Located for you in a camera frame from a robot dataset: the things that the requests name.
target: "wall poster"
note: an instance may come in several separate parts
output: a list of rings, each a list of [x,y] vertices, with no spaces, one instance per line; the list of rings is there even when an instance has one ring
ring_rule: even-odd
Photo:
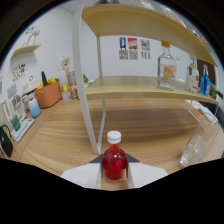
[[[119,50],[120,60],[128,60],[128,50]]]
[[[13,82],[26,76],[25,66],[25,64],[22,64],[12,69]]]
[[[138,49],[137,38],[128,38],[128,49]]]
[[[141,55],[142,58],[150,59],[150,42],[149,40],[141,39]]]
[[[129,50],[130,60],[138,60],[138,51]]]
[[[120,49],[119,58],[120,60],[128,60],[128,50],[126,50],[126,38],[120,37]]]

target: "wooden shelf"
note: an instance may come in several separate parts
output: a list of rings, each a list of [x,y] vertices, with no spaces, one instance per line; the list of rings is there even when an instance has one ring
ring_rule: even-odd
[[[175,90],[156,86],[156,77],[147,76],[105,76],[96,79],[86,88],[87,100],[120,98],[169,98],[196,100],[218,104],[213,98],[184,89],[185,83],[176,81]]]
[[[36,44],[36,45],[29,45],[29,46],[18,48],[14,51],[11,58],[14,58],[18,55],[25,54],[25,53],[28,53],[28,52],[33,52],[40,46],[41,46],[40,44]]]
[[[97,37],[130,35],[166,40],[196,58],[217,66],[204,45],[190,31],[153,10],[121,4],[98,5],[84,8],[82,18]]]

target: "white bottle cap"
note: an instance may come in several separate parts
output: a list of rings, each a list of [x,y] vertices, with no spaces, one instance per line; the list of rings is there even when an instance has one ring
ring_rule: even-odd
[[[121,141],[121,133],[119,131],[110,131],[107,133],[107,141],[110,144],[117,144]]]

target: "label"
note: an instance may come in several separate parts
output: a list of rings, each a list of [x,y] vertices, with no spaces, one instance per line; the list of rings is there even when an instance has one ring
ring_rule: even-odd
[[[163,81],[170,81],[172,78],[175,78],[174,76],[175,72],[175,66],[168,65],[164,66],[164,72],[163,72]]]
[[[36,96],[43,96],[42,92],[36,93]]]
[[[70,84],[68,86],[68,89],[69,89],[69,92],[76,92],[77,91],[77,86],[76,86],[75,83],[74,84]]]
[[[199,81],[199,76],[192,76],[188,75],[188,90],[190,90],[193,93],[198,92],[198,81]]]
[[[63,93],[69,92],[68,84],[60,85],[60,91]]]

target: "bottle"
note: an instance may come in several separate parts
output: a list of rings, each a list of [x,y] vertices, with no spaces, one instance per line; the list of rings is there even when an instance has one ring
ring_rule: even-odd
[[[44,86],[47,86],[48,83],[47,83],[47,79],[46,79],[45,73],[44,73],[44,72],[41,72],[41,75],[42,75],[42,82],[43,82],[43,85],[44,85]]]
[[[170,43],[168,41],[161,41],[163,47],[163,54],[158,58],[158,87],[174,90],[176,80],[176,61],[170,55]]]
[[[207,65],[203,65],[203,76],[201,77],[201,87],[200,93],[204,94],[205,96],[209,96],[210,91],[210,80],[208,78],[208,67]]]
[[[71,95],[71,99],[77,98],[77,85],[75,81],[75,72],[68,73],[68,89]]]
[[[190,55],[192,63],[187,67],[186,86],[185,89],[193,93],[198,92],[199,71],[195,66],[195,56]]]
[[[59,71],[60,91],[63,100],[69,98],[68,78],[65,71]]]
[[[109,149],[104,152],[102,158],[104,174],[109,181],[119,181],[124,177],[127,165],[126,154],[119,147],[121,133],[118,131],[108,132],[107,141]]]

